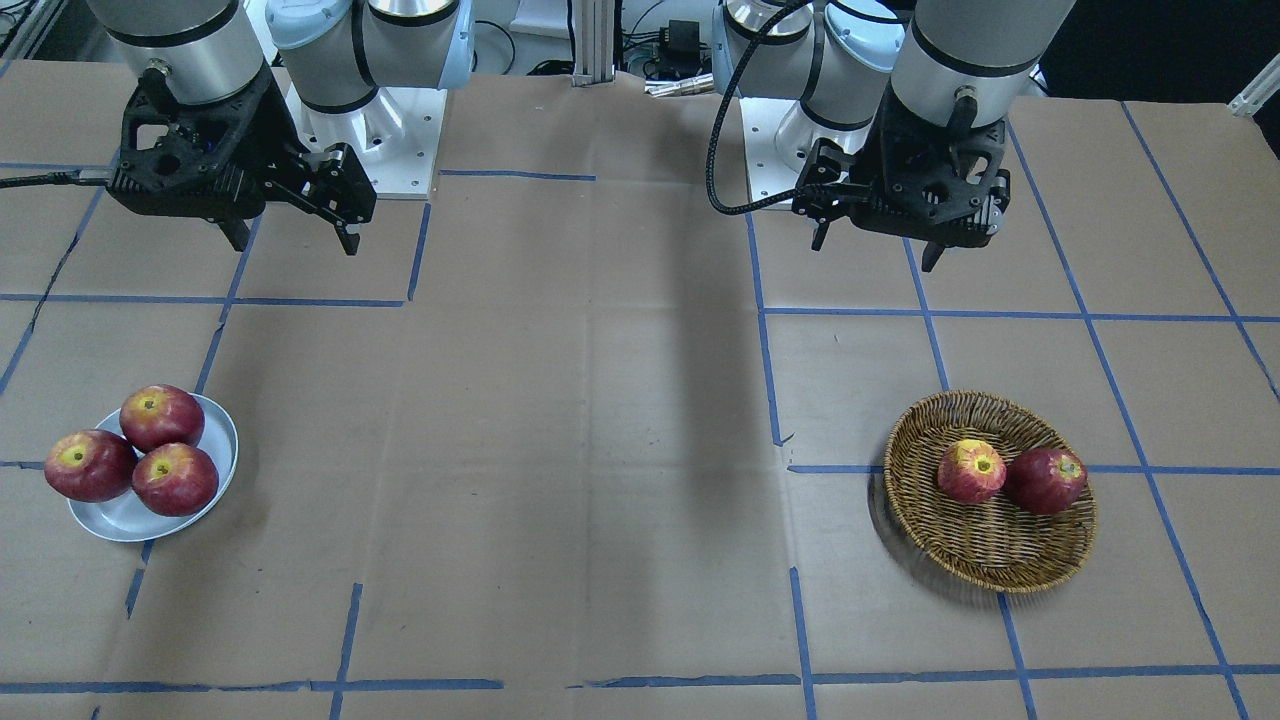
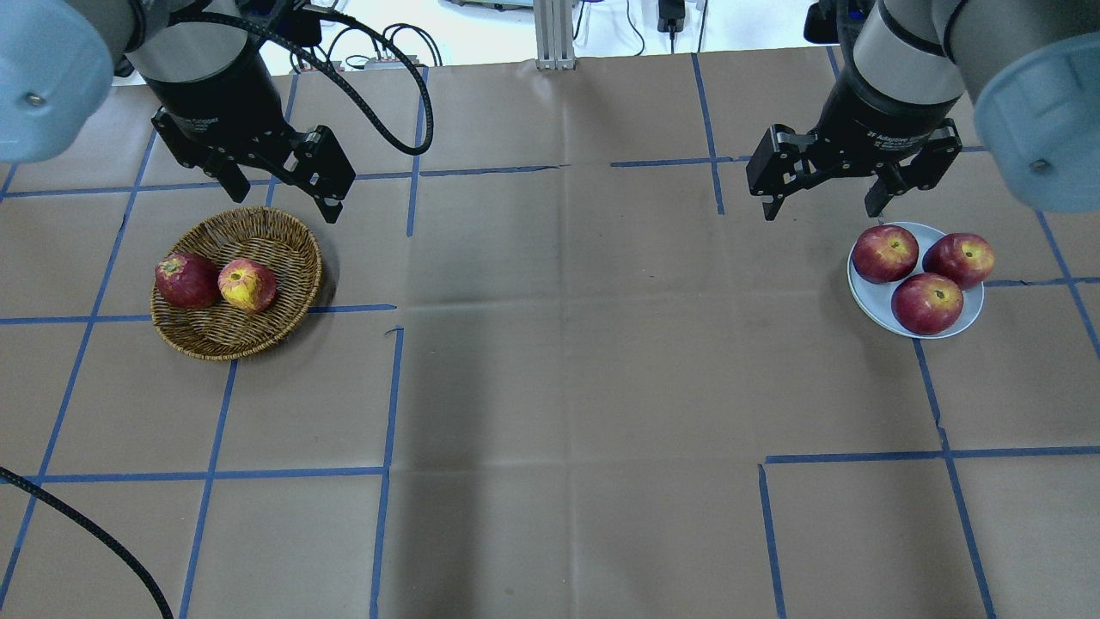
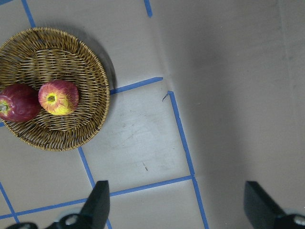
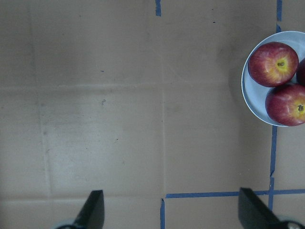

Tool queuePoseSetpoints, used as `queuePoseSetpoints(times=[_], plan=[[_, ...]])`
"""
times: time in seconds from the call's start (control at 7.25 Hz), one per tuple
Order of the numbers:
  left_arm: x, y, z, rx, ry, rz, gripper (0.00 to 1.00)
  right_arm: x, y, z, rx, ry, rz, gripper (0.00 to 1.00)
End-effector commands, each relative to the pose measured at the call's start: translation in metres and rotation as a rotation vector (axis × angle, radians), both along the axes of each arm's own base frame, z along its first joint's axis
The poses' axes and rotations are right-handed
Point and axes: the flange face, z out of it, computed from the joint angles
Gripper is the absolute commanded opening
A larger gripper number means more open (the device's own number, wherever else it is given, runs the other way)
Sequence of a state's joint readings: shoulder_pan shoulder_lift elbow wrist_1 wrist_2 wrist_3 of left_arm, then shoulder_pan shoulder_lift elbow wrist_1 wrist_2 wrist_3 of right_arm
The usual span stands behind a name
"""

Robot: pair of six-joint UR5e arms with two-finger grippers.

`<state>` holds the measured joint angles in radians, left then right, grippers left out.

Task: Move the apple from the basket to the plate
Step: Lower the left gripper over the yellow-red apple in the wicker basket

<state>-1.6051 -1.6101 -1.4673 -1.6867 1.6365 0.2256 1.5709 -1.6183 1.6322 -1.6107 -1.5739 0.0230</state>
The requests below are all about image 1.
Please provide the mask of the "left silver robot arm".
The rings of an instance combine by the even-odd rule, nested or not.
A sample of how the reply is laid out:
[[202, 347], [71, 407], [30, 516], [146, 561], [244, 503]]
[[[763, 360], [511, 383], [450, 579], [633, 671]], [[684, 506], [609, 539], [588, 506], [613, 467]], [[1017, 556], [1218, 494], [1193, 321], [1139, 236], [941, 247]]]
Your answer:
[[[705, 160], [710, 205], [742, 215], [787, 202], [829, 225], [922, 241], [920, 266], [983, 249], [1011, 200], [1009, 111], [1073, 9], [1070, 1], [722, 1], [713, 68], [721, 95]], [[731, 205], [716, 188], [736, 99], [785, 100], [803, 119], [794, 184]]]

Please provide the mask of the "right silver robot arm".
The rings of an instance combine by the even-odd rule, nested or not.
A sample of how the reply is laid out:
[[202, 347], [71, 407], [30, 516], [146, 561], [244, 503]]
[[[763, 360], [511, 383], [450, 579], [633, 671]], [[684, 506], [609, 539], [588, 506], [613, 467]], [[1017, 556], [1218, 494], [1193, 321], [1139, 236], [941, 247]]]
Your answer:
[[266, 3], [298, 111], [241, 1], [90, 9], [137, 78], [108, 193], [140, 215], [206, 220], [239, 251], [248, 220], [285, 202], [355, 255], [376, 206], [369, 168], [410, 137], [390, 91], [458, 88], [470, 74], [467, 1]]

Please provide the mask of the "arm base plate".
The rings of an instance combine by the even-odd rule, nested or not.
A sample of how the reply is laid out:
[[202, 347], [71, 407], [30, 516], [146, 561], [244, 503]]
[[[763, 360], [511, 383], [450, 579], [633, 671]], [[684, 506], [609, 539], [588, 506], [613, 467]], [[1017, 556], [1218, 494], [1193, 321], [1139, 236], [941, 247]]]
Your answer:
[[740, 104], [748, 187], [754, 201], [792, 190], [819, 137], [835, 141], [845, 152], [865, 142], [868, 128], [837, 131], [809, 118], [800, 102], [746, 97]]
[[326, 114], [305, 106], [296, 90], [285, 102], [300, 137], [319, 152], [348, 143], [380, 200], [428, 200], [449, 92], [380, 88], [364, 108]]

